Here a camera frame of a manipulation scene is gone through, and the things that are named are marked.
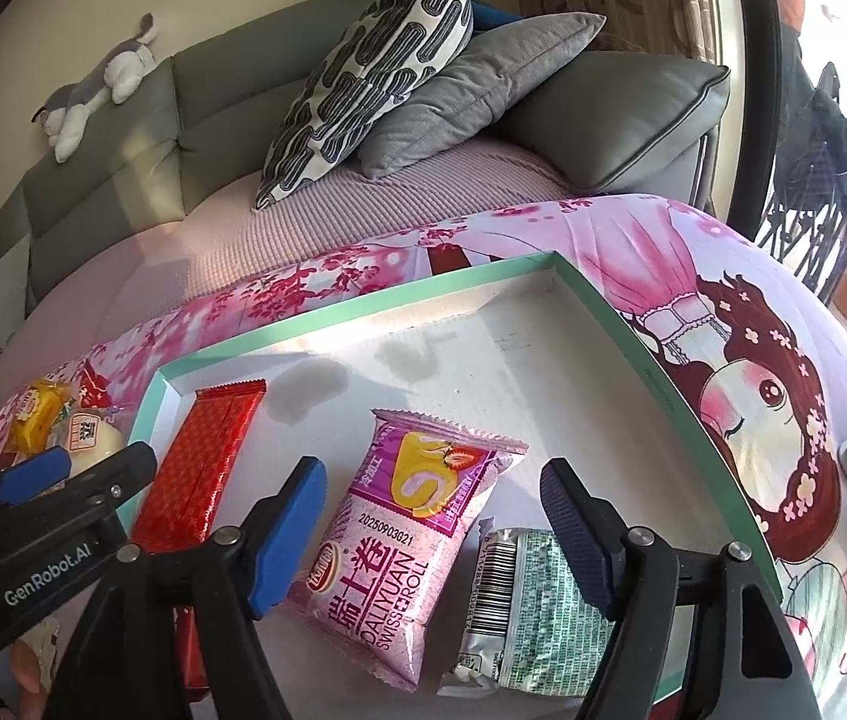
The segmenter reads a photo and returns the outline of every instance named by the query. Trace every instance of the plush husky toy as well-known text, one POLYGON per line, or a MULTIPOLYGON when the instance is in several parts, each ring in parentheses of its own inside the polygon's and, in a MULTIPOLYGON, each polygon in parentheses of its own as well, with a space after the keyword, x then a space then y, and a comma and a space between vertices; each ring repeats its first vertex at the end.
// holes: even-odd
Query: plush husky toy
POLYGON ((53 92, 33 114, 31 122, 40 119, 57 162, 66 162, 76 151, 91 113, 111 98, 117 105, 122 103, 136 91, 143 76, 156 67, 153 54, 146 47, 154 37, 156 27, 148 13, 141 18, 140 31, 134 38, 110 50, 85 79, 53 92))

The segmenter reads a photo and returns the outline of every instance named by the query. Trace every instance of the blue gripper pad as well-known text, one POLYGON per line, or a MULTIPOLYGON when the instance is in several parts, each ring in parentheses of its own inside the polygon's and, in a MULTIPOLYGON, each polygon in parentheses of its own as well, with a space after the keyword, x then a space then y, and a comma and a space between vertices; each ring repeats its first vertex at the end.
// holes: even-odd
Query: blue gripper pad
POLYGON ((61 446, 34 455, 0 477, 0 503, 18 506, 70 475, 70 455, 61 446))
POLYGON ((326 466, 303 458, 282 490, 268 503, 280 507, 256 553, 249 605, 257 618, 287 597, 300 557, 326 503, 326 466))
POLYGON ((613 619, 615 594, 609 555, 571 499, 554 461, 549 461, 540 472, 540 503, 583 600, 598 608, 607 619, 613 619))

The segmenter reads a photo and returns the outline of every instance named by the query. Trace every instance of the red snack bar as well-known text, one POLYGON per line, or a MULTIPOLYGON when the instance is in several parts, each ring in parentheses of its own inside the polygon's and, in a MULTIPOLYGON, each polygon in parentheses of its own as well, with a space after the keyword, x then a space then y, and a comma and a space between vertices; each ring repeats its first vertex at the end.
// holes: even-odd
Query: red snack bar
MULTIPOLYGON (((239 382, 198 389, 196 401, 156 472, 131 540, 148 552, 197 546, 209 536, 220 495, 267 383, 239 382)), ((176 651, 191 701, 209 690, 193 610, 176 620, 176 651)))

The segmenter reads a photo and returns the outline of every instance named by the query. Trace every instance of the window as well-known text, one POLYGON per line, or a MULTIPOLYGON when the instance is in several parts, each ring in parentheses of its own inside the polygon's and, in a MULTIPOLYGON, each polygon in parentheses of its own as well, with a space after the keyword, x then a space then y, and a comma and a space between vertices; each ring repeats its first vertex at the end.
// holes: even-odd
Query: window
POLYGON ((847 327, 847 0, 777 0, 780 131, 756 242, 847 327))

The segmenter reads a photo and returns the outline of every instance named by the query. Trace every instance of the black chair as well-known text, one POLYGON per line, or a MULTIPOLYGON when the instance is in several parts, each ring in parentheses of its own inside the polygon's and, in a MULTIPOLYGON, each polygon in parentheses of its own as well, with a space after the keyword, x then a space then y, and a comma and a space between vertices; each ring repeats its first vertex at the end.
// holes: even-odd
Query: black chair
POLYGON ((780 25, 780 39, 780 130, 758 245, 790 265, 794 251, 803 252, 794 274, 828 303, 847 269, 847 116, 833 63, 814 86, 796 29, 780 25))

